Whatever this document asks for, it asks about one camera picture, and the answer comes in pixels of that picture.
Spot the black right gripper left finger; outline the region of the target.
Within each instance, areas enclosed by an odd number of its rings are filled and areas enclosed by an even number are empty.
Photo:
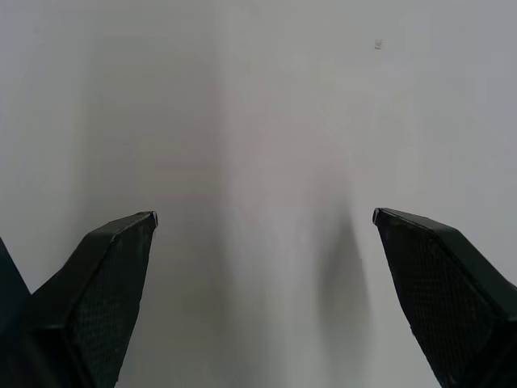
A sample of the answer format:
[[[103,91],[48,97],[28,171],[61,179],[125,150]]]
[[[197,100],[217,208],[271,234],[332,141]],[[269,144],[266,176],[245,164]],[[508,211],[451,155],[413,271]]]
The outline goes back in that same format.
[[[1,247],[3,387],[116,385],[157,226],[141,212],[92,230],[35,292]]]

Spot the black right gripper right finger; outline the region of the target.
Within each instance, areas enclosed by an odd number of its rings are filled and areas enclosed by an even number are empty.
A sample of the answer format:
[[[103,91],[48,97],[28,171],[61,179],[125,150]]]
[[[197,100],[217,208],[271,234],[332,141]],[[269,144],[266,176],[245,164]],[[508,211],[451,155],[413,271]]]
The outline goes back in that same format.
[[[442,387],[516,385],[516,287],[457,229],[372,215],[401,309]]]

